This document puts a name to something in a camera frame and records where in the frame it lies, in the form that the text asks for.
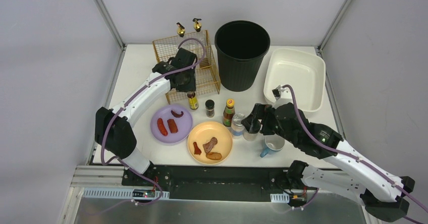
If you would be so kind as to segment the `brown oil dispenser bottle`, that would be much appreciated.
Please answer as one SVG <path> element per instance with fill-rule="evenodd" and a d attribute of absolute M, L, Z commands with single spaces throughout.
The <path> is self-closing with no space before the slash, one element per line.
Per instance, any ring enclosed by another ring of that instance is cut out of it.
<path fill-rule="evenodd" d="M 207 36 L 206 33 L 203 31 L 202 29 L 202 25 L 201 25 L 201 19 L 199 18 L 194 18 L 192 20 L 194 22 L 194 30 L 195 30 L 195 35 L 194 38 L 198 39 L 202 44 L 203 47 L 205 48 L 205 58 L 201 61 L 201 63 L 199 64 L 200 68 L 205 70 L 208 69 L 210 66 L 209 60 L 208 60 L 208 43 L 207 43 Z M 203 54 L 203 48 L 201 47 L 201 44 L 198 42 L 193 42 L 193 45 L 195 47 L 195 53 L 200 57 Z"/>

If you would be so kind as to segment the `small yellow label bottle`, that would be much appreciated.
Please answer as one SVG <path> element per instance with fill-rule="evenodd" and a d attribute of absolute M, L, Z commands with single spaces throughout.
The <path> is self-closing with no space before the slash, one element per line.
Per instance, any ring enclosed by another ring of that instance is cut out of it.
<path fill-rule="evenodd" d="M 194 91 L 187 92 L 187 98 L 188 98 L 190 109 L 197 110 L 199 108 L 199 104 L 196 97 L 196 93 Z"/>

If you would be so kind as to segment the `small black spice jar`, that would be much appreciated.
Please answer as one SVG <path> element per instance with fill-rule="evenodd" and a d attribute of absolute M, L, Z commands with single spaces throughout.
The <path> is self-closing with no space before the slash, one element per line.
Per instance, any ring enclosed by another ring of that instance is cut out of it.
<path fill-rule="evenodd" d="M 205 102 L 205 110 L 207 117 L 212 118 L 215 115 L 215 102 L 212 99 Z"/>

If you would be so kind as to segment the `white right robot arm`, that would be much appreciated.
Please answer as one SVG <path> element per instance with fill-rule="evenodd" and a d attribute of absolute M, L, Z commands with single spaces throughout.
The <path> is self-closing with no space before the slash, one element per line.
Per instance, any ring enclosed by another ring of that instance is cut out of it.
<path fill-rule="evenodd" d="M 355 201 L 372 216 L 395 222 L 407 216 L 405 195 L 414 189 L 409 176 L 387 173 L 358 153 L 329 126 L 311 123 L 292 103 L 278 107 L 257 103 L 241 121 L 249 133 L 277 135 L 305 154 L 323 160 L 348 174 L 329 174 L 306 162 L 294 160 L 286 173 L 293 188 L 314 187 Z"/>

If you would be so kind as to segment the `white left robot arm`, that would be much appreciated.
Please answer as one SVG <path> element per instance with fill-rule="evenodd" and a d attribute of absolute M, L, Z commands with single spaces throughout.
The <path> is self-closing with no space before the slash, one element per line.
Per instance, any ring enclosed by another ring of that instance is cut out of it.
<path fill-rule="evenodd" d="M 171 89 L 188 92 L 196 89 L 195 67 L 198 56 L 184 48 L 166 62 L 157 63 L 148 78 L 125 100 L 95 114 L 94 140 L 101 150 L 108 150 L 117 160 L 139 174 L 147 171 L 151 161 L 137 148 L 133 127 L 145 111 Z"/>

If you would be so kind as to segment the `gold wire basket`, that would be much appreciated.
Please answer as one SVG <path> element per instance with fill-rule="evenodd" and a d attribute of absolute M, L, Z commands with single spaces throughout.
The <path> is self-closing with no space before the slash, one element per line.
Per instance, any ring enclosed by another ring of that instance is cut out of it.
<path fill-rule="evenodd" d="M 177 35 L 152 41 L 157 62 L 166 62 L 169 58 L 175 56 L 178 52 L 178 45 L 187 38 L 196 38 L 200 40 L 206 51 L 205 58 L 195 68 L 196 96 L 199 98 L 201 95 L 211 94 L 214 92 L 219 94 L 221 82 L 211 47 L 209 32 L 207 30 L 186 33 L 183 37 Z M 203 56 L 202 46 L 194 40 L 184 42 L 181 47 L 196 54 L 198 59 Z M 181 100 L 187 100 L 187 95 L 184 92 L 178 92 L 173 89 L 166 93 L 166 99 L 167 102 L 171 104 Z"/>

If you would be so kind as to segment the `clear oil dispenser bottle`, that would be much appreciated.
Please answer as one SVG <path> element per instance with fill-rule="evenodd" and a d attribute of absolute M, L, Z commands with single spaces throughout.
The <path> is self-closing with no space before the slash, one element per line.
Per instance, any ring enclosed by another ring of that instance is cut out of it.
<path fill-rule="evenodd" d="M 178 39 L 177 39 L 177 45 L 180 44 L 181 48 L 189 50 L 188 43 L 187 42 L 183 42 L 186 39 L 186 37 L 185 37 L 185 27 L 181 23 L 179 23 L 179 22 L 177 22 L 176 25 L 178 26 L 178 28 L 177 28 L 177 34 L 179 36 Z"/>

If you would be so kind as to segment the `black lid spice jar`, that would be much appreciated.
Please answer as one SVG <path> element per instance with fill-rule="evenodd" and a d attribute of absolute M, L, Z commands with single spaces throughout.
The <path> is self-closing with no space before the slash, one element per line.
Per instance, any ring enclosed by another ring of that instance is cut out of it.
<path fill-rule="evenodd" d="M 243 137 L 247 141 L 254 141 L 261 129 L 261 123 L 259 121 L 251 122 L 243 120 L 242 124 L 245 128 Z"/>

